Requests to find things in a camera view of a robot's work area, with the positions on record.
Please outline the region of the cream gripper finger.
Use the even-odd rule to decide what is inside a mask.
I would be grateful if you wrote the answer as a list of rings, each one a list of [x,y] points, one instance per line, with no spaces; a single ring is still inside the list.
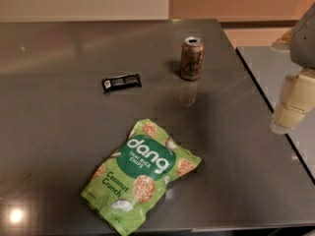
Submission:
[[[276,134],[286,134],[314,107],[315,70],[303,68],[295,76],[286,76],[272,115],[271,130]]]

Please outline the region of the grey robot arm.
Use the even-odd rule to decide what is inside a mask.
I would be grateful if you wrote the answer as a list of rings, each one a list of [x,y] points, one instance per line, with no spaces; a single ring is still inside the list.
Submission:
[[[285,77],[272,116],[271,130],[285,134],[315,107],[315,3],[296,25],[272,43],[271,49],[288,52],[301,71]]]

